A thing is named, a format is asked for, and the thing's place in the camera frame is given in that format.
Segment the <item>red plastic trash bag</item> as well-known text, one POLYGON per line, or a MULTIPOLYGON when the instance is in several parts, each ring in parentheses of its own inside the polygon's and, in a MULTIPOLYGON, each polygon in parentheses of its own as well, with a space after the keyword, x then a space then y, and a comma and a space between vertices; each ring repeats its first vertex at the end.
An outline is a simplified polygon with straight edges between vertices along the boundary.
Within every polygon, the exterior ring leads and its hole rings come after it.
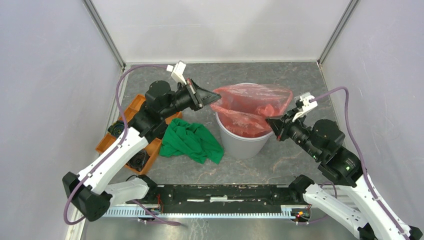
POLYGON ((221 99, 211 104, 226 130, 244 138, 262 137, 272 131, 268 117, 281 116, 293 99, 293 92, 274 84, 239 83, 213 90, 221 99))

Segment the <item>grey plastic trash bin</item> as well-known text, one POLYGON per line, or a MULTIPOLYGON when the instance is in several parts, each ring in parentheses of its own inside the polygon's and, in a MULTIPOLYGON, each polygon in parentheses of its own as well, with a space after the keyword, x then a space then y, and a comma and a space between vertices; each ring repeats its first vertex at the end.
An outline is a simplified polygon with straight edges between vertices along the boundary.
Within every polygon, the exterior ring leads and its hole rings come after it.
POLYGON ((215 118, 220 127, 220 135, 225 151, 237 159, 249 159, 256 156, 268 139, 272 131, 266 135, 255 138, 241 137, 226 130, 215 112, 215 118))

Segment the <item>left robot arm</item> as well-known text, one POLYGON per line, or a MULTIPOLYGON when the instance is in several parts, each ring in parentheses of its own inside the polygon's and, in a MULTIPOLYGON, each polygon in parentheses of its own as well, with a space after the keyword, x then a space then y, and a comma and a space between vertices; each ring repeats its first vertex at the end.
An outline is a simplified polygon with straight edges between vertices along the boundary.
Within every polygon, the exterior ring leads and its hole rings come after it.
POLYGON ((130 121, 123 120, 124 130, 116 141, 93 163, 75 174, 62 178, 67 201, 63 218, 68 225, 68 208, 74 205, 90 222, 101 218, 116 204, 132 200, 153 203, 157 190, 137 177, 131 181, 110 184, 111 179, 139 151, 143 150, 167 128, 166 119, 187 108, 198 111, 221 98, 221 95, 199 87, 191 79, 179 83, 176 91, 158 80, 150 84, 145 101, 130 121))

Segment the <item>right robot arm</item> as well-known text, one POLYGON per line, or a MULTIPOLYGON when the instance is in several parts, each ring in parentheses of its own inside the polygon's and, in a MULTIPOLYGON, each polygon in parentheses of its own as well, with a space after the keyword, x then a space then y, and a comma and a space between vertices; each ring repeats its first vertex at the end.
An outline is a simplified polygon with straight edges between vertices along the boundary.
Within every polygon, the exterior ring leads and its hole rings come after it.
POLYGON ((344 191, 357 209, 325 193, 303 174, 289 185, 289 199, 295 204, 306 202, 319 208, 359 240, 421 239, 423 232, 402 221, 379 194, 363 161, 342 146, 345 134, 337 123, 320 119, 308 127, 304 119, 287 113, 268 117, 266 122, 278 141, 290 139, 310 155, 319 164, 322 175, 344 191))

